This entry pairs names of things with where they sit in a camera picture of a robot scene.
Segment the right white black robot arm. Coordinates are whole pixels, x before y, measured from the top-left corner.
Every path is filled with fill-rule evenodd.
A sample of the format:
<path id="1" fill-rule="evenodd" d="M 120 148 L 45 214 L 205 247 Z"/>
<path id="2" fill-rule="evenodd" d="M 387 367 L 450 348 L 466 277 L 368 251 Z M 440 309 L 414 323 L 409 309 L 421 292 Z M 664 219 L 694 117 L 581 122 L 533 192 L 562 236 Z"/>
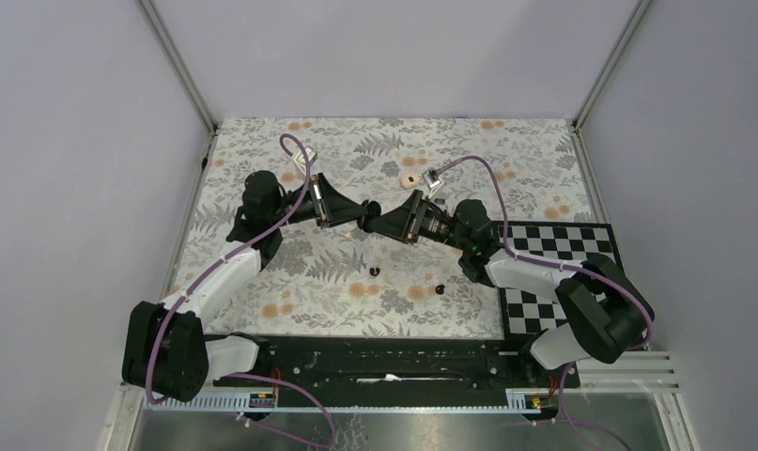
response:
<path id="1" fill-rule="evenodd" d="M 414 244 L 421 238 L 460 251 L 458 265 L 472 282 L 514 288 L 555 301 L 566 322 L 529 342 L 518 365 L 524 382 L 541 387 L 568 363 L 595 359 L 612 364 L 627 350 L 643 346 L 654 311 L 620 267 L 604 255 L 583 261 L 531 255 L 499 238 L 482 201 L 459 202 L 452 214 L 415 190 L 399 207 L 383 212 L 365 201 L 360 228 Z"/>

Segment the black earbud charging case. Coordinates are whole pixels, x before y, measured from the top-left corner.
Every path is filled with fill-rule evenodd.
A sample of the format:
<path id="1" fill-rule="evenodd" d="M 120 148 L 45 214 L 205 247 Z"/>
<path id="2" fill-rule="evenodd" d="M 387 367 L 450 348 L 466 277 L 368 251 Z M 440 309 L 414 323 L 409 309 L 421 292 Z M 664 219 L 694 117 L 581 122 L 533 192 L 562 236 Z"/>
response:
<path id="1" fill-rule="evenodd" d="M 365 233 L 373 233 L 374 221 L 381 216 L 381 205 L 375 200 L 365 200 L 362 203 L 365 209 L 364 215 L 357 220 L 357 226 Z"/>

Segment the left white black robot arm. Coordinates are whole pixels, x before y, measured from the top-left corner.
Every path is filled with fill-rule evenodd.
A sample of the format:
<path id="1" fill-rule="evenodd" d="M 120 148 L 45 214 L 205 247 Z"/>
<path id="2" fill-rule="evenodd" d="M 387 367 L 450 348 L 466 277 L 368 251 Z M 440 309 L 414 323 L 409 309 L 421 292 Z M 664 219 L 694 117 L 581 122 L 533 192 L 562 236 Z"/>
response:
<path id="1" fill-rule="evenodd" d="M 313 220 L 334 227 L 368 213 L 366 203 L 340 194 L 321 173 L 291 192 L 284 192 L 270 171 L 249 175 L 222 255 L 186 288 L 133 308 L 123 381 L 179 401 L 192 400 L 204 385 L 233 373 L 251 386 L 266 382 L 272 363 L 263 339 L 207 335 L 206 326 L 238 289 L 266 269 L 282 244 L 281 226 Z"/>

